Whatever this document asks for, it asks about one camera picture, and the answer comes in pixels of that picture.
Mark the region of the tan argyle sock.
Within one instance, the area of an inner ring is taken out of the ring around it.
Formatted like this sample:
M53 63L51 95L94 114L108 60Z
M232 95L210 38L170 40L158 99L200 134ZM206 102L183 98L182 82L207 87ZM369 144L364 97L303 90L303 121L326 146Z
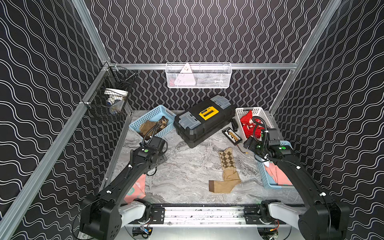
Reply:
M159 129L162 130L167 127L169 120L162 116L161 119L158 121Z

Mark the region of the red santa sock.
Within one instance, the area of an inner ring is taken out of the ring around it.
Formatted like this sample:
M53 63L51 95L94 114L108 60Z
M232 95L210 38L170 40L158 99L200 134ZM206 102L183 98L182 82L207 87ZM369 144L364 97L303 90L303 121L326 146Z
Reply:
M264 127L258 125L258 123L262 124L263 121L260 119L256 119L256 123L252 120L253 113L252 111L248 111L248 113L241 118L241 124L246 138L255 136L257 139L260 139L262 136L262 130Z

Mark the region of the pink dotted sock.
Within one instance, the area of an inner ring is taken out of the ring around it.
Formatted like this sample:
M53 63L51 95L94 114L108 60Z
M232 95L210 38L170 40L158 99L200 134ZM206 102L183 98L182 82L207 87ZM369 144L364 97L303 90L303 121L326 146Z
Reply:
M264 163L264 168L268 175L274 180L277 185L280 186L292 186L293 184L286 176L286 174L271 161Z

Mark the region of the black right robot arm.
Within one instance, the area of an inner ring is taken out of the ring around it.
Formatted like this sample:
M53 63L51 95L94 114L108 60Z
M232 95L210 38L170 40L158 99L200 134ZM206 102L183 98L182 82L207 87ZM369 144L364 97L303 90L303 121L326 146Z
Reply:
M277 138L276 129L262 130L262 139L249 137L245 149L257 162L271 161L290 180L304 202L304 208L291 207L277 200L262 201L261 220L280 220L300 231L306 240L342 240L350 219L350 207L333 199L300 163L290 144Z

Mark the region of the brown sock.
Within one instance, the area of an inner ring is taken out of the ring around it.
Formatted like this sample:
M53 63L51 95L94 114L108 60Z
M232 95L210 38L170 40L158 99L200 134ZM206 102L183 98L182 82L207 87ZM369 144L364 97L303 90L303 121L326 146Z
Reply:
M139 128L139 134L143 138L146 137L146 139L148 139L150 135L153 133L153 130L154 130L153 128L155 127L156 124L157 122L151 122L151 121L144 122Z

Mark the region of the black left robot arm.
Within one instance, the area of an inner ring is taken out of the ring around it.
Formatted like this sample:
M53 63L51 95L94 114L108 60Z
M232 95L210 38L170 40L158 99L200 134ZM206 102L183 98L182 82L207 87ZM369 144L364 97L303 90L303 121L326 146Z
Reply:
M166 160L168 142L152 137L130 152L130 161L119 175L95 195L87 196L80 210L80 232L96 240L113 240L123 226L122 200L136 181Z

